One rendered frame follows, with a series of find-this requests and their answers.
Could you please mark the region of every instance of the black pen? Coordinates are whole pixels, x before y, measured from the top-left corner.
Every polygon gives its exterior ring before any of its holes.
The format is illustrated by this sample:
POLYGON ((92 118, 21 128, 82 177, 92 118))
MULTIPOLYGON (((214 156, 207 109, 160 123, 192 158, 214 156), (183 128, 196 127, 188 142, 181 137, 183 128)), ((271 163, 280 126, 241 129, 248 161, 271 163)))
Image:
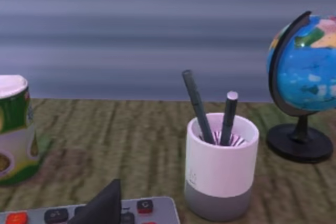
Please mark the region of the black pen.
POLYGON ((202 105, 202 100, 200 93, 198 92, 195 80, 193 78, 193 73, 191 70, 185 70, 182 72, 182 77, 185 83, 185 86, 188 90, 191 104, 194 108, 198 124, 201 128, 203 140, 209 144, 214 144, 214 139, 212 137, 211 129, 209 122, 206 118, 204 108, 202 105))
POLYGON ((220 136, 219 144, 221 146, 230 146, 231 131, 233 121, 236 115, 236 108, 238 102, 238 93, 230 91, 226 94, 225 112, 223 117, 222 134, 220 136))

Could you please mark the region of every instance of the globe stand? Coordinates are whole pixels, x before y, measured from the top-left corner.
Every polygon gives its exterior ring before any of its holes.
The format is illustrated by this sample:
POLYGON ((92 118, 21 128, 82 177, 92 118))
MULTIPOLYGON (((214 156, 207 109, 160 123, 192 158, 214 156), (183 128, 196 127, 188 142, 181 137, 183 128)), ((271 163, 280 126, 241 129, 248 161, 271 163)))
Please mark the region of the globe stand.
POLYGON ((330 139, 308 127, 307 115, 300 116, 296 125, 281 124, 271 128, 266 143, 277 155, 298 163, 318 163, 333 153, 330 139))

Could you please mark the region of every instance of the pen cap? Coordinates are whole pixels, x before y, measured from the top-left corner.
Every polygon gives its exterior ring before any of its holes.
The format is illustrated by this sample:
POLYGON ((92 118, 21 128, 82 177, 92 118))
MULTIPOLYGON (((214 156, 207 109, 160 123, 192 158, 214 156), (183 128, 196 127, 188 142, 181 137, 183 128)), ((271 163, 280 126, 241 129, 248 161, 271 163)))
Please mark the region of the pen cap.
MULTIPOLYGON (((222 129, 223 113, 209 113, 212 131, 222 129)), ((254 180, 259 131, 250 120, 235 116, 232 132, 245 139, 240 146, 202 141, 196 118, 187 126, 185 198, 189 207, 208 220, 226 221, 246 211, 254 180)))

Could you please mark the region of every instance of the remote control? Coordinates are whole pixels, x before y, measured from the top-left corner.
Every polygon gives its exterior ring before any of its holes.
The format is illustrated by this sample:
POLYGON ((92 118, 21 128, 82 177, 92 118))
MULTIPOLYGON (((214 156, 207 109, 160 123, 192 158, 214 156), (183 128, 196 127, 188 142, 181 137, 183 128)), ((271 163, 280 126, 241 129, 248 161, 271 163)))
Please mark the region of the remote control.
MULTIPOLYGON (((1 212, 0 223, 66 224, 73 216, 80 213, 84 206, 72 205, 1 212)), ((120 218, 120 224, 180 224, 174 200, 170 197, 122 200, 120 218)))

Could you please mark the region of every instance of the white pen tip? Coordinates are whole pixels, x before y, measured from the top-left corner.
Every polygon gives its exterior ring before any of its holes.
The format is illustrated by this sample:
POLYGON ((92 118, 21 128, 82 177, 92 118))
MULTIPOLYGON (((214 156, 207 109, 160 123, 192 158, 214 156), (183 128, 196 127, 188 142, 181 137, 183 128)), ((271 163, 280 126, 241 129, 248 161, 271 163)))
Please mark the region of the white pen tip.
POLYGON ((235 92, 235 91, 230 91, 230 92, 228 92, 226 97, 230 100, 238 100, 238 93, 235 92))

